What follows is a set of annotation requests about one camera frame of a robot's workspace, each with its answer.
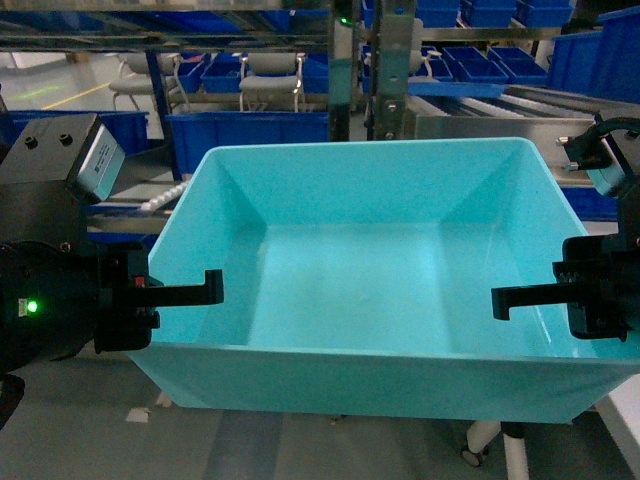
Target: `green led light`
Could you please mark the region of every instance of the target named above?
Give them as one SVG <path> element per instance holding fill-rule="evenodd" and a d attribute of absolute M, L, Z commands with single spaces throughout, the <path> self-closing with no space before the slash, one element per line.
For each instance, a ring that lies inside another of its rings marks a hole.
<path fill-rule="evenodd" d="M 38 302 L 35 300 L 29 301 L 29 303 L 27 303 L 27 311 L 29 313 L 36 313 L 38 311 Z"/>

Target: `gray floor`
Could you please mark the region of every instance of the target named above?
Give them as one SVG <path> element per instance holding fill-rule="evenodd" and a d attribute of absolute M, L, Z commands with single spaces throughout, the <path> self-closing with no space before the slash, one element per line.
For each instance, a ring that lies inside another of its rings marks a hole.
<path fill-rule="evenodd" d="M 37 109 L 110 81 L 114 57 L 30 74 L 0 71 L 10 109 Z M 133 109 L 123 100 L 122 108 Z M 152 108 L 150 99 L 141 107 Z M 57 109 L 110 110 L 107 88 Z M 150 135 L 159 136 L 150 116 Z M 364 139 L 361 119 L 354 139 Z M 0 479 L 478 479 L 506 478 L 501 439 L 480 469 L 459 457 L 467 421 L 190 410 L 155 406 L 158 388 L 129 361 L 73 359 L 20 374 L 27 393 L 0 432 Z M 147 423 L 125 421 L 150 409 Z M 600 417 L 529 425 L 532 479 L 632 479 Z"/>

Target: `label sticker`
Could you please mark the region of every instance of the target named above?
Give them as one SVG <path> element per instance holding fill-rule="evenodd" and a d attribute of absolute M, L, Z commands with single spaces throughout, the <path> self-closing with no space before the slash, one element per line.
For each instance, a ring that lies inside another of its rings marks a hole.
<path fill-rule="evenodd" d="M 18 299 L 18 317 L 26 317 L 29 314 L 29 311 L 27 310 L 27 303 L 29 302 L 26 298 Z"/>

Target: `gray chair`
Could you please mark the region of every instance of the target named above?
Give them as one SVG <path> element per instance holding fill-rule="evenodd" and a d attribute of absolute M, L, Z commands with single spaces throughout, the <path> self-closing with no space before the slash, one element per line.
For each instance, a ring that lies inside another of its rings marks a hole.
<path fill-rule="evenodd" d="M 297 53 L 250 53 L 244 57 L 240 70 L 240 111 L 244 111 L 245 99 L 251 110 L 251 97 L 266 102 L 291 94 L 297 112 L 299 99 L 304 103 L 303 63 L 304 55 Z"/>
<path fill-rule="evenodd" d="M 189 99 L 187 98 L 187 94 L 185 93 L 184 88 L 180 83 L 180 78 L 178 77 L 178 69 L 180 68 L 181 62 L 182 57 L 179 54 L 170 54 L 161 55 L 158 64 L 160 72 L 162 73 L 165 94 L 168 96 L 172 91 L 178 90 L 182 95 L 184 103 L 187 105 L 187 109 L 191 111 Z M 125 76 L 125 67 L 128 67 L 134 75 Z M 146 55 L 144 53 L 134 53 L 121 57 L 120 66 L 118 68 L 118 79 L 109 84 L 109 89 L 114 92 L 114 110 L 117 110 L 116 99 L 120 95 L 128 96 L 136 107 L 136 110 L 140 110 L 138 103 L 135 98 L 133 98 L 136 95 L 150 95 L 155 102 Z M 169 110 L 172 110 L 171 102 L 169 102 Z"/>
<path fill-rule="evenodd" d="M 433 81 L 433 70 L 431 69 L 431 65 L 429 65 L 429 60 L 434 57 L 442 56 L 442 53 L 431 50 L 427 53 L 426 56 L 422 55 L 422 30 L 424 28 L 424 24 L 422 20 L 419 18 L 415 18 L 413 20 L 413 30 L 411 32 L 411 51 L 409 52 L 409 74 L 415 75 L 420 67 L 424 64 L 427 69 L 426 77 L 415 77 L 411 76 L 408 79 L 409 83 L 413 82 L 424 82 L 424 81 Z M 365 58 L 365 65 L 371 65 L 371 54 L 368 53 Z"/>

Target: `robotic arm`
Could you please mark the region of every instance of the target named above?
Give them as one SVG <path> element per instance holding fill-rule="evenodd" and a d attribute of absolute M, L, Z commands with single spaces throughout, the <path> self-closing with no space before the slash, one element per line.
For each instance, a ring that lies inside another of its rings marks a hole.
<path fill-rule="evenodd" d="M 586 170 L 602 195 L 618 197 L 616 235 L 565 240 L 563 261 L 553 265 L 557 283 L 492 289 L 493 313 L 566 303 L 571 333 L 581 339 L 640 331 L 640 119 L 639 112 L 603 111 L 584 134 L 562 137 L 566 169 Z"/>
<path fill-rule="evenodd" d="M 87 235 L 86 207 L 105 200 L 124 152 L 94 114 L 33 120 L 0 164 L 0 428 L 24 383 L 6 375 L 35 361 L 139 350 L 160 306 L 223 301 L 222 271 L 165 287 L 142 244 Z"/>

